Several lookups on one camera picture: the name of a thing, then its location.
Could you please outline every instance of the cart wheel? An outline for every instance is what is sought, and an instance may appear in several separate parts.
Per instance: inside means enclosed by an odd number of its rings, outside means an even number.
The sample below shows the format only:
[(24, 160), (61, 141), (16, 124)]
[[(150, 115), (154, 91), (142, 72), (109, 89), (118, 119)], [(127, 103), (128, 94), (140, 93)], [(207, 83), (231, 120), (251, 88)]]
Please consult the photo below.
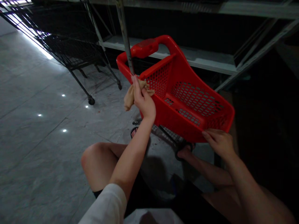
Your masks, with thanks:
[(90, 105), (94, 105), (95, 101), (94, 101), (94, 99), (91, 97), (91, 98), (88, 99), (88, 103), (89, 103)]
[(119, 90), (121, 90), (122, 89), (121, 83), (118, 83), (117, 85), (118, 85)]

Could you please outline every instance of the shopping cart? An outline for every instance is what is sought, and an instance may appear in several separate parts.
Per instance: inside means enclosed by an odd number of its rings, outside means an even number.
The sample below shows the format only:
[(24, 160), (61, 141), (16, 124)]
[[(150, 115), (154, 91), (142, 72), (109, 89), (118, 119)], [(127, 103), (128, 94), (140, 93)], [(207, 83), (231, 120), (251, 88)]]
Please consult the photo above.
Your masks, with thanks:
[[(166, 45), (170, 55), (139, 76), (155, 90), (152, 96), (157, 111), (154, 124), (168, 128), (188, 142), (206, 142), (202, 131), (208, 128), (228, 132), (234, 108), (197, 76), (170, 36), (163, 35), (134, 45), (132, 57), (148, 57), (158, 50), (159, 44)], [(121, 73), (132, 83), (126, 52), (121, 53), (116, 62)]]

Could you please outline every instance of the black shorts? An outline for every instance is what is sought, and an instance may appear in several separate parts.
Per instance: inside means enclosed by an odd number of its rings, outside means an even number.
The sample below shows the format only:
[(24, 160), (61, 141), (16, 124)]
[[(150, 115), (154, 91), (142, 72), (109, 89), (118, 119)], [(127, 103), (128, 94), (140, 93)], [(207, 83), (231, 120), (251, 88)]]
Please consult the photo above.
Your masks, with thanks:
[[(94, 192), (97, 198), (102, 190)], [(171, 208), (187, 223), (230, 223), (202, 196), (202, 191), (188, 181), (184, 189), (169, 203), (158, 200), (138, 173), (127, 204), (125, 217), (138, 208)]]

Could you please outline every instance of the white sleeve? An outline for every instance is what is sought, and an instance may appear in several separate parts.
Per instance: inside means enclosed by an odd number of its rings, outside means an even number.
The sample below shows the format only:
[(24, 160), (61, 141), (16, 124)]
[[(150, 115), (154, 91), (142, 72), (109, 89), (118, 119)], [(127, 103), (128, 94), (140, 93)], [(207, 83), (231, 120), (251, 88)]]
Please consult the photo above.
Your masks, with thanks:
[(123, 223), (126, 207), (127, 199), (121, 187), (116, 184), (108, 184), (79, 224)]

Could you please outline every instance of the cart handle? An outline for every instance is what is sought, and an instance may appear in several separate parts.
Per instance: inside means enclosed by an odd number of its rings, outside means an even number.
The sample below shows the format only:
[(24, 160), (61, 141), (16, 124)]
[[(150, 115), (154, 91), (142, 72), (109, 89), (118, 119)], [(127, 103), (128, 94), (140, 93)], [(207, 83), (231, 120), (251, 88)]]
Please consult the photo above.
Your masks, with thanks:
[[(168, 35), (162, 35), (159, 37), (156, 37), (154, 39), (146, 39), (138, 44), (135, 44), (131, 48), (131, 55), (132, 58), (145, 58), (150, 56), (151, 54), (155, 53), (159, 49), (159, 44), (164, 44), (170, 54), (175, 53), (181, 53), (180, 48), (177, 46), (177, 44), (174, 42), (174, 40), (168, 36)], [(126, 52), (121, 53), (116, 58), (116, 63), (118, 65), (119, 70), (121, 73), (128, 79), (128, 81), (132, 84), (131, 80), (131, 72), (129, 67), (126, 65), (126, 62), (128, 61)]]

